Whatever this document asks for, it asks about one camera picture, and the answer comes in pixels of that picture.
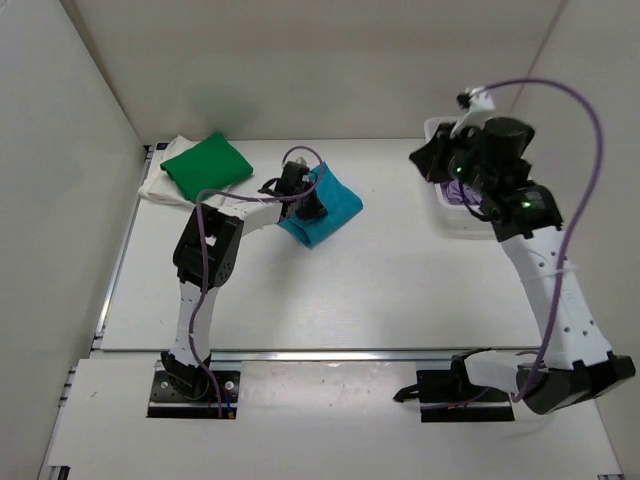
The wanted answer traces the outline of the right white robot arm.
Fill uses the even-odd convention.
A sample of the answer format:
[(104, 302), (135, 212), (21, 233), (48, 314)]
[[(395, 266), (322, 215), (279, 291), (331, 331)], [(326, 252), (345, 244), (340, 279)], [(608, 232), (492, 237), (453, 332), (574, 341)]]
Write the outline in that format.
[(508, 117), (439, 122), (409, 159), (430, 183), (457, 182), (479, 193), (474, 213), (513, 264), (541, 335), (530, 363), (493, 349), (456, 357), (449, 391), (467, 401), (493, 388), (545, 415), (611, 391), (636, 368), (600, 331), (567, 257), (571, 230), (551, 191), (531, 179), (524, 152), (534, 135)]

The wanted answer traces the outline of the teal t-shirt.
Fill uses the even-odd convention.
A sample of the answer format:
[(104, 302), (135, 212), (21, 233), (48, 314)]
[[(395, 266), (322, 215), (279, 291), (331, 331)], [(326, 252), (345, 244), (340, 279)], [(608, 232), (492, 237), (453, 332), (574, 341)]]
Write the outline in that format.
[(302, 220), (293, 214), (278, 223), (280, 228), (307, 248), (326, 240), (363, 210), (362, 200), (335, 177), (328, 165), (324, 166), (315, 193), (327, 210), (322, 218)]

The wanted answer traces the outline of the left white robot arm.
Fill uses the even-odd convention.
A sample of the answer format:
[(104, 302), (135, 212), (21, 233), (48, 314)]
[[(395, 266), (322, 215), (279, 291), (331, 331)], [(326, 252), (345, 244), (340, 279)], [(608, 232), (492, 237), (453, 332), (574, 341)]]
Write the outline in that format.
[(176, 335), (161, 354), (173, 388), (193, 402), (214, 392), (221, 396), (210, 368), (210, 329), (216, 298), (234, 272), (243, 237), (294, 214), (318, 220), (327, 215), (317, 188), (326, 172), (300, 159), (283, 163), (281, 175), (268, 180), (257, 197), (207, 189), (195, 207), (173, 253), (180, 306)]

